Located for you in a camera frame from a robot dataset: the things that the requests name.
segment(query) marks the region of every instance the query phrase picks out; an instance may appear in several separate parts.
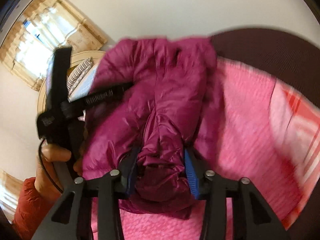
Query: person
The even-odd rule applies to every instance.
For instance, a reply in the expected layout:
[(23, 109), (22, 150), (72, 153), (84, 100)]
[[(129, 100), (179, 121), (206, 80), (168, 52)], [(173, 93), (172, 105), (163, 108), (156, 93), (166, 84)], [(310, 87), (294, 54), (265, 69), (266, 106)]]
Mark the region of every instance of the person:
[[(82, 175), (83, 147), (80, 148), (80, 158), (74, 164), (74, 170), (79, 176)], [(71, 158), (71, 152), (56, 144), (42, 144), (42, 160), (54, 182), (60, 184), (52, 162), (66, 162)], [(20, 192), (18, 206), (12, 227), (22, 240), (30, 240), (43, 218), (52, 208), (61, 193), (50, 182), (41, 167), (37, 155), (36, 177), (26, 179)]]

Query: blue gripper pad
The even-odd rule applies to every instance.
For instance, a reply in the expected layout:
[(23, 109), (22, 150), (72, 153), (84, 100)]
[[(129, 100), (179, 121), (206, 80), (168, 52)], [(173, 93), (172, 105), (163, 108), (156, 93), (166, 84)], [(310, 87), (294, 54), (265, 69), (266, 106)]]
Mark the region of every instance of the blue gripper pad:
[(184, 165), (186, 168), (186, 175), (190, 187), (191, 194), (195, 199), (200, 199), (199, 192), (199, 178), (197, 177), (195, 167), (193, 166), (192, 160), (190, 158), (189, 152), (184, 150)]

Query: human hand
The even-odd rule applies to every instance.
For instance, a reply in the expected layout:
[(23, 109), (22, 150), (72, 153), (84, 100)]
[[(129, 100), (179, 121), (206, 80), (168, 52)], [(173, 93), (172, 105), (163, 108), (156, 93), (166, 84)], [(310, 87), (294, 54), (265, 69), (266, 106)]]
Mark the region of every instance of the human hand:
[[(79, 176), (82, 176), (82, 156), (84, 144), (80, 147), (81, 157), (76, 161), (73, 168)], [(63, 189), (61, 183), (59, 182), (58, 176), (54, 170), (52, 162), (66, 162), (71, 158), (71, 152), (65, 148), (62, 148), (56, 144), (43, 144), (42, 145), (42, 161), (45, 169), (49, 173), (53, 181)], [(35, 188), (39, 194), (49, 202), (55, 202), (61, 193), (55, 188), (51, 183), (47, 175), (45, 174), (42, 166), (40, 164), (39, 156), (37, 155), (37, 167), (36, 167), (36, 180)]]

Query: purple puffer jacket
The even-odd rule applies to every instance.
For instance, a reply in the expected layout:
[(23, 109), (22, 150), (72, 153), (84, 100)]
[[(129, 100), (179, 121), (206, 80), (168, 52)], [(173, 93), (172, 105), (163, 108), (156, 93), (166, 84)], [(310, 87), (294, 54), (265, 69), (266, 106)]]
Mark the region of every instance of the purple puffer jacket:
[[(89, 131), (83, 161), (86, 179), (117, 168), (132, 144), (138, 155), (136, 192), (120, 208), (188, 218), (194, 199), (183, 165), (183, 147), (201, 134), (204, 156), (214, 166), (222, 90), (215, 80), (217, 56), (209, 38), (123, 40), (100, 62), (91, 92), (133, 82), (121, 103), (86, 113)], [(210, 119), (201, 117), (201, 109)]]

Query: jacket sleeve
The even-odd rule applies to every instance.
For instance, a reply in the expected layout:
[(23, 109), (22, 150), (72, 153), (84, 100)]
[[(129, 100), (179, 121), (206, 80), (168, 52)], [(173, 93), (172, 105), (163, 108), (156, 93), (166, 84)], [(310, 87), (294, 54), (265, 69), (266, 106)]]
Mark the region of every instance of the jacket sleeve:
[(26, 179), (20, 192), (12, 226), (22, 240), (30, 240), (53, 204), (35, 189), (36, 178)]

